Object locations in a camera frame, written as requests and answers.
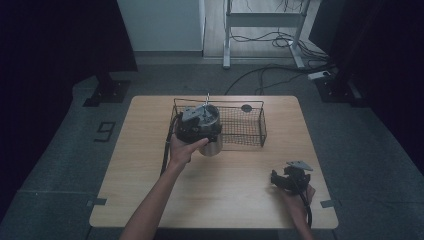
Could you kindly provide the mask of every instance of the wire basket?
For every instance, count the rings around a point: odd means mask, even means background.
[[[204,101],[174,99],[172,118],[186,107],[195,107]],[[222,124],[223,143],[261,146],[267,136],[263,101],[209,101],[218,108]]]

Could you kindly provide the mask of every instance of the human arm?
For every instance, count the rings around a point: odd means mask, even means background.
[[[172,135],[168,167],[131,216],[121,240],[153,239],[178,176],[190,162],[191,154],[206,143],[207,138],[187,145]]]
[[[306,221],[306,209],[300,196],[293,195],[284,189],[281,189],[280,192],[283,202],[287,208],[287,212],[293,220],[293,224],[299,235],[303,240],[313,240],[314,236],[312,235],[311,228]],[[306,194],[308,202],[311,203],[312,197],[315,194],[315,189],[311,187],[311,185],[308,185],[303,194]]]

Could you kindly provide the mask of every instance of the white wall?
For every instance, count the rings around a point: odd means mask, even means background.
[[[204,0],[118,0],[133,51],[202,51]]]

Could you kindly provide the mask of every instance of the black basket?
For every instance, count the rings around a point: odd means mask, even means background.
[[[186,107],[195,107],[204,101],[174,99],[172,118]],[[263,101],[209,101],[218,108],[222,124],[224,143],[263,147],[266,139],[266,125]]]

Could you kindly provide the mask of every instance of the power strip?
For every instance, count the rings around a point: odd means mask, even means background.
[[[308,79],[313,81],[313,80],[317,80],[320,78],[328,78],[331,77],[331,73],[328,71],[322,71],[322,72],[317,72],[317,73],[311,73],[308,74]]]

